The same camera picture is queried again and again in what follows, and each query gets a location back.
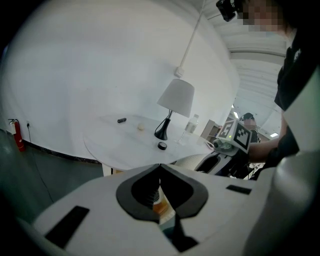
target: red fire extinguisher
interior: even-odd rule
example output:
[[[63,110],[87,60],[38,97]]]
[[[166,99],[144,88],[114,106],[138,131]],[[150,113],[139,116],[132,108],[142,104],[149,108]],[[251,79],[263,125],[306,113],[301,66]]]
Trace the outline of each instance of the red fire extinguisher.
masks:
[[[22,140],[19,121],[17,119],[8,119],[10,121],[11,133],[13,134],[14,140],[20,152],[25,151],[26,147]]]

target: white lampshade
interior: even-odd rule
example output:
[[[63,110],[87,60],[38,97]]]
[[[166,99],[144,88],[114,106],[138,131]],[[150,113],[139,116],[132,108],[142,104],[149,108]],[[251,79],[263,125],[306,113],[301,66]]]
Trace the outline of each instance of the white lampshade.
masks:
[[[158,104],[185,117],[190,117],[195,88],[188,82],[173,79],[158,100]]]

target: gray floor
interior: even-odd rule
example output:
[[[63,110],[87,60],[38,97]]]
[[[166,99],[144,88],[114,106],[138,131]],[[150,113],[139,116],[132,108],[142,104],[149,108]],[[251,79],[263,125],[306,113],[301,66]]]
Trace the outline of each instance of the gray floor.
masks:
[[[53,203],[49,193],[56,202],[99,177],[103,177],[100,164],[67,160],[28,146],[19,152],[13,136],[0,130],[0,189],[16,216],[29,223]]]

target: round table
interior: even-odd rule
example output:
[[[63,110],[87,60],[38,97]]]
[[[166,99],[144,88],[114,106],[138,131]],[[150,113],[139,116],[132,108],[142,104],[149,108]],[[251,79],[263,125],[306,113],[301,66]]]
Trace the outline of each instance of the round table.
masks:
[[[127,118],[118,123],[118,119]],[[178,143],[184,129],[169,124],[168,140],[154,136],[160,121],[138,115],[112,114],[94,119],[83,134],[86,148],[102,164],[127,171],[133,168],[170,164],[179,159],[197,154],[209,154],[206,140],[195,134],[185,134],[183,143]],[[158,148],[159,142],[167,144],[166,150]]]

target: black slot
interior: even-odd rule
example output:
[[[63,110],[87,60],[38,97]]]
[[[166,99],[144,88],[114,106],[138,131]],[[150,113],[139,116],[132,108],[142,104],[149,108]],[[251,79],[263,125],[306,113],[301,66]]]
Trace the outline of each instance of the black slot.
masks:
[[[245,188],[245,187],[235,186],[235,185],[229,185],[229,186],[226,187],[226,189],[234,191],[234,192],[238,192],[238,193],[241,193],[241,194],[246,194],[246,195],[249,195],[250,192],[251,192],[250,188]]]
[[[87,208],[75,206],[51,229],[45,238],[63,249],[88,212]]]

